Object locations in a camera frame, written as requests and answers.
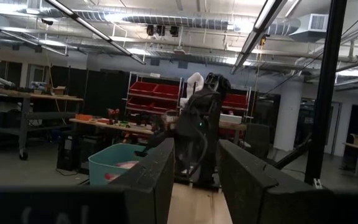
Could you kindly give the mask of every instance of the wall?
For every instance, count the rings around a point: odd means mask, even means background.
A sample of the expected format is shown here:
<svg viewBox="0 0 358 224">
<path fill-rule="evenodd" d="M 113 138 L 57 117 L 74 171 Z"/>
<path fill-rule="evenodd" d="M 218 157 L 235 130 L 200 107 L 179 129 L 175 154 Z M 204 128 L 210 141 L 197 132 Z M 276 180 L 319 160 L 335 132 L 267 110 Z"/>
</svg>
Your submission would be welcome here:
<svg viewBox="0 0 358 224">
<path fill-rule="evenodd" d="M 22 62 L 27 64 L 36 64 L 36 65 L 48 65 L 48 61 L 54 65 L 73 68 L 85 69 L 89 67 L 92 61 L 88 61 L 87 55 L 84 55 L 79 52 L 69 52 L 69 57 L 64 57 L 57 55 L 55 53 L 49 52 L 48 54 L 45 51 L 42 54 L 37 54 L 34 50 L 21 47 L 20 51 L 13 51 L 10 48 L 0 49 L 0 60 L 8 60 L 13 62 Z M 137 72 L 153 72 L 160 73 L 162 76 L 166 77 L 183 77 L 188 78 L 195 72 L 200 72 L 203 76 L 206 76 L 209 72 L 223 74 L 232 85 L 236 86 L 252 86 L 257 82 L 258 90 L 260 92 L 267 92 L 275 87 L 277 84 L 281 83 L 286 77 L 273 77 L 273 76 L 262 76 L 259 79 L 256 79 L 255 71 L 251 70 L 249 73 L 248 70 L 244 70 L 243 73 L 238 73 L 236 75 L 230 75 L 231 67 L 223 67 L 217 65 L 203 65 L 196 63 L 189 63 L 188 69 L 178 68 L 178 62 L 169 62 L 168 60 L 161 60 L 160 66 L 151 66 L 150 62 L 147 59 L 147 65 L 141 65 L 135 62 L 129 57 L 123 56 L 114 56 L 109 57 L 107 55 L 94 55 L 96 57 L 98 68 L 100 69 L 109 69 L 109 70 L 123 70 L 123 71 L 137 71 Z M 317 84 L 304 84 L 302 97 L 315 99 L 317 95 Z M 276 88 L 272 93 L 281 94 L 281 88 Z M 335 146 L 335 155 L 342 156 L 344 151 L 343 142 L 346 139 L 347 127 L 349 125 L 351 105 L 358 105 L 358 90 L 354 91 L 345 91 L 345 92 L 334 92 L 333 101 L 342 103 L 342 110 L 339 118 L 339 127 L 337 134 L 337 141 Z"/>
</svg>

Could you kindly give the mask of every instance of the metal table frame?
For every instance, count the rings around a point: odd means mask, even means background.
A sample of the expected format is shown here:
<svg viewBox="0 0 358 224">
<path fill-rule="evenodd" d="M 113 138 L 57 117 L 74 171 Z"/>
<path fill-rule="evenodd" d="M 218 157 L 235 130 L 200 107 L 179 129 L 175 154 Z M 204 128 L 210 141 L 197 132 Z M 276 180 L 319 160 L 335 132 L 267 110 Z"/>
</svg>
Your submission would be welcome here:
<svg viewBox="0 0 358 224">
<path fill-rule="evenodd" d="M 83 101 L 75 100 L 76 102 L 76 111 L 75 112 L 30 112 L 30 101 L 31 97 L 28 96 L 7 96 L 7 97 L 16 97 L 22 98 L 21 106 L 21 123 L 19 128 L 0 128 L 0 133 L 13 134 L 19 137 L 19 158 L 21 160 L 26 160 L 28 158 L 27 149 L 25 144 L 27 141 L 27 133 L 30 131 L 40 131 L 48 129 L 57 129 L 57 128 L 67 128 L 72 127 L 72 125 L 60 125 L 60 126 L 50 126 L 50 127 L 41 127 L 41 128 L 30 128 L 29 120 L 31 119 L 66 119 L 74 118 L 75 114 L 80 110 L 80 103 Z M 62 100 L 58 98 L 50 98 L 48 100 Z"/>
</svg>

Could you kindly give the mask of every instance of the ceiling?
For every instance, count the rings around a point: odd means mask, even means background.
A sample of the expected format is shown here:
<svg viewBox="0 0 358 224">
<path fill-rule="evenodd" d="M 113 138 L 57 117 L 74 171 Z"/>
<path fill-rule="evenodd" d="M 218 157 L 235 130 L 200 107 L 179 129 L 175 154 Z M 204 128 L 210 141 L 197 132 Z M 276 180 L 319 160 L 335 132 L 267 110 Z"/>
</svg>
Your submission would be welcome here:
<svg viewBox="0 0 358 224">
<path fill-rule="evenodd" d="M 132 10 L 132 8 L 142 9 L 144 14 L 167 14 L 181 17 L 200 17 L 215 18 L 220 21 L 222 18 L 228 18 L 229 22 L 241 21 L 245 29 L 252 28 L 252 24 L 260 13 L 264 5 L 264 0 L 61 0 L 70 9 L 102 11 L 112 10 Z M 295 0 L 289 0 L 278 15 L 277 21 L 284 21 L 284 17 L 290 10 Z M 347 29 L 358 19 L 358 0 L 348 0 L 346 20 L 344 28 Z M 89 30 L 85 29 L 70 18 L 54 17 L 52 26 L 46 26 L 40 21 L 41 16 L 29 14 L 9 13 L 9 10 L 20 4 L 26 4 L 25 0 L 0 0 L 5 7 L 0 8 L 0 28 L 10 31 L 20 31 L 16 34 L 23 35 L 26 38 L 38 38 L 53 40 L 63 45 L 67 45 L 70 50 L 81 50 L 87 52 L 99 52 L 102 54 L 120 54 L 114 47 L 97 38 Z M 301 16 L 308 14 L 327 14 L 330 1 L 328 0 L 301 0 L 292 14 L 286 18 L 284 25 L 288 21 L 295 21 Z M 42 7 L 50 7 L 42 2 Z M 170 26 L 167 26 L 165 36 L 157 34 L 148 36 L 146 33 L 146 24 L 128 23 L 128 22 L 106 22 L 90 21 L 92 25 L 118 41 L 125 48 L 133 51 L 134 54 L 145 54 L 147 57 L 157 58 L 175 58 L 177 60 L 187 60 L 196 63 L 218 63 L 231 66 L 238 56 L 238 51 L 244 45 L 248 32 L 234 32 L 233 30 L 219 29 L 197 29 L 184 27 L 181 37 L 181 46 L 187 53 L 186 57 L 174 54 L 174 49 L 179 45 L 180 38 L 172 37 L 169 34 Z M 11 45 L 12 38 L 0 34 L 0 44 Z M 51 44 L 55 49 L 64 49 L 62 46 Z M 261 67 L 261 69 L 276 72 L 276 74 L 285 75 L 292 69 L 300 69 L 303 65 L 295 64 L 296 60 L 302 55 L 308 56 L 313 50 L 324 43 L 319 41 L 295 41 L 287 35 L 271 35 L 263 50 L 274 50 L 274 54 L 264 54 L 257 57 L 252 54 L 247 62 L 247 66 Z M 358 53 L 358 39 L 354 55 Z M 349 56 L 349 44 L 342 46 L 341 66 L 347 65 Z M 319 73 L 320 61 L 317 60 L 307 67 L 309 74 Z"/>
</svg>

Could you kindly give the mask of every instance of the doorway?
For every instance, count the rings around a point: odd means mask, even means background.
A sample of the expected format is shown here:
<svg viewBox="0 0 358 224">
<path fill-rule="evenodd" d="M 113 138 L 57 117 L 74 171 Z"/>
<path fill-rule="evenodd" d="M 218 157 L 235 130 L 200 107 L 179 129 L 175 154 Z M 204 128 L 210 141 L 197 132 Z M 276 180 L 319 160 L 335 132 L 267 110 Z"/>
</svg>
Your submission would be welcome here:
<svg viewBox="0 0 358 224">
<path fill-rule="evenodd" d="M 336 142 L 336 133 L 339 121 L 339 112 L 340 112 L 341 104 L 340 103 L 332 103 L 331 111 L 329 114 L 328 120 L 328 131 L 326 137 L 326 146 L 324 148 L 324 152 L 330 155 L 334 154 L 335 142 Z"/>
</svg>

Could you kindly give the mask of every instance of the ceiling duct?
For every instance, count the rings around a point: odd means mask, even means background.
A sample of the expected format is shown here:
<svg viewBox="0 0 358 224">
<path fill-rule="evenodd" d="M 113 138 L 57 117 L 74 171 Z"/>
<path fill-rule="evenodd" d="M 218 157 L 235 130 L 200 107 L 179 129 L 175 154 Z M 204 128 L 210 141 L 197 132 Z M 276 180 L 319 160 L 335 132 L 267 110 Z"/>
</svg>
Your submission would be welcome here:
<svg viewBox="0 0 358 224">
<path fill-rule="evenodd" d="M 12 4 L 10 0 L 0 1 L 0 14 L 23 14 L 27 12 L 26 4 Z M 249 33 L 256 21 L 256 17 L 232 14 L 213 14 L 207 12 L 188 13 L 182 11 L 163 11 L 156 9 L 140 9 L 129 7 L 107 7 L 77 5 L 72 11 L 91 22 L 133 22 L 139 24 L 154 24 L 161 26 L 182 26 L 212 30 L 232 30 L 234 32 Z M 57 9 L 42 6 L 37 12 L 38 17 L 61 18 L 64 15 Z M 278 19 L 267 29 L 271 35 L 289 35 L 298 30 L 298 19 L 286 21 Z"/>
<path fill-rule="evenodd" d="M 290 37 L 298 42 L 316 42 L 326 38 L 327 14 L 308 14 L 299 18 L 301 25 Z"/>
</svg>

